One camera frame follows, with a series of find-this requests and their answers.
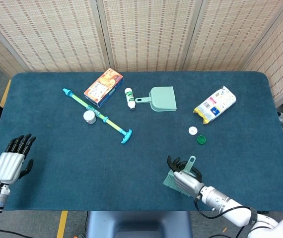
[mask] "green brush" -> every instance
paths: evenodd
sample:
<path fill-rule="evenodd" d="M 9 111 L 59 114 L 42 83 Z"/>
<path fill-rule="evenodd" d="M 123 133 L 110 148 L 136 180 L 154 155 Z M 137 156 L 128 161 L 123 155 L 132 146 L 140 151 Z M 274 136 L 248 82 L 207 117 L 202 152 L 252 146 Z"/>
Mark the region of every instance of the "green brush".
<path fill-rule="evenodd" d="M 195 156 L 190 156 L 185 168 L 183 169 L 183 171 L 186 171 L 188 173 L 190 173 L 190 170 L 193 166 L 193 164 L 195 163 L 196 161 L 196 157 Z M 165 178 L 164 182 L 163 182 L 163 185 L 167 186 L 167 187 L 170 187 L 188 197 L 190 197 L 191 195 L 186 193 L 184 190 L 182 190 L 180 187 L 178 187 L 178 185 L 176 184 L 175 182 L 175 177 L 173 175 L 173 171 L 170 170 L 167 177 Z"/>

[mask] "green toy stick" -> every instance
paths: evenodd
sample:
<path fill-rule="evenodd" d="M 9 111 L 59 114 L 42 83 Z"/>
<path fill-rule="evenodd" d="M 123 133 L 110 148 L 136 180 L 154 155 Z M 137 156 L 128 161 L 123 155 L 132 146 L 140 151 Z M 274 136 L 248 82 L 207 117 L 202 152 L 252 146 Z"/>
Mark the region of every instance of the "green toy stick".
<path fill-rule="evenodd" d="M 94 107 L 90 106 L 89 104 L 84 102 L 82 99 L 77 97 L 70 89 L 64 88 L 63 91 L 67 96 L 76 100 L 78 103 L 80 103 L 82 106 L 84 106 L 87 110 L 93 111 L 98 118 L 103 120 L 104 123 L 109 124 L 111 127 L 113 127 L 115 130 L 117 130 L 119 133 L 123 134 L 124 138 L 121 142 L 122 144 L 125 144 L 129 140 L 129 138 L 132 135 L 131 129 L 129 129 L 128 132 L 125 132 L 123 129 L 121 129 L 119 126 L 117 126 L 111 120 L 109 120 L 108 117 L 103 116 L 97 109 L 95 109 Z"/>

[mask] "snack bag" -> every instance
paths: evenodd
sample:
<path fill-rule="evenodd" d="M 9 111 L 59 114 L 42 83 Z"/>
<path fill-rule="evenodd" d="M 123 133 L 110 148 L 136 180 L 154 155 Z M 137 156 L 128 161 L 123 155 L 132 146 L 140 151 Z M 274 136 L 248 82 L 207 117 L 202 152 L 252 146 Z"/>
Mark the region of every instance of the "snack bag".
<path fill-rule="evenodd" d="M 226 109 L 236 102 L 236 97 L 227 87 L 223 86 L 217 90 L 203 103 L 194 109 L 194 113 L 198 113 L 203 118 L 203 124 L 208 124 L 220 116 Z"/>

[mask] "robot finger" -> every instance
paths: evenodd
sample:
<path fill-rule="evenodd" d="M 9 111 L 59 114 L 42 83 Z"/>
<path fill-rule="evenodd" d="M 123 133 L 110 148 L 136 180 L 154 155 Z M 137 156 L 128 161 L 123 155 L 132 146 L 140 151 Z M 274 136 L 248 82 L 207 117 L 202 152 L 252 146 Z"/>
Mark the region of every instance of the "robot finger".
<path fill-rule="evenodd" d="M 17 148 L 18 148 L 18 146 L 19 146 L 21 140 L 23 139 L 23 137 L 24 137 L 24 135 L 21 135 L 21 136 L 19 136 L 19 137 L 16 139 L 16 141 L 14 142 L 13 147 L 12 147 L 12 149 L 11 149 L 11 152 L 12 152 L 12 153 L 16 153 L 16 152 L 17 152 Z"/>
<path fill-rule="evenodd" d="M 12 148 L 14 142 L 16 141 L 16 139 L 17 139 L 17 138 L 14 138 L 14 139 L 12 139 L 12 140 L 9 142 L 9 144 L 7 145 L 7 148 L 6 148 L 5 152 L 10 152 L 10 150 L 11 150 L 11 148 Z"/>
<path fill-rule="evenodd" d="M 19 146 L 19 148 L 18 148 L 18 150 L 17 150 L 17 152 L 18 152 L 19 154 L 22 153 L 22 151 L 23 151 L 23 149 L 24 149 L 24 147 L 25 147 L 25 145 L 26 145 L 26 142 L 29 140 L 30 137 L 31 137 L 31 134 L 27 134 L 27 135 L 23 138 L 23 140 L 21 141 L 21 144 L 20 144 L 20 146 Z"/>
<path fill-rule="evenodd" d="M 31 147 L 31 145 L 32 145 L 32 143 L 36 140 L 37 138 L 34 136 L 34 137 L 32 137 L 29 141 L 28 141 L 28 143 L 26 144 L 26 147 L 23 149 L 23 151 L 22 151 L 22 154 L 24 155 L 24 158 L 26 158 L 27 157 L 27 155 L 28 155 L 28 153 L 29 153 L 29 150 L 30 150 L 30 147 Z"/>

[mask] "white bottle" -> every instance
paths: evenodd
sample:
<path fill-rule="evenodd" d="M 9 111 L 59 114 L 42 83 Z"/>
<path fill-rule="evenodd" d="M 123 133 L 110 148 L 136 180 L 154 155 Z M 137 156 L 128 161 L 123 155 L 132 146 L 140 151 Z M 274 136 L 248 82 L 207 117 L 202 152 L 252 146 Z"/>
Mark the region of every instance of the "white bottle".
<path fill-rule="evenodd" d="M 126 100 L 127 100 L 127 105 L 131 110 L 135 110 L 135 99 L 133 96 L 133 91 L 131 88 L 126 88 L 125 89 L 125 94 L 126 94 Z"/>

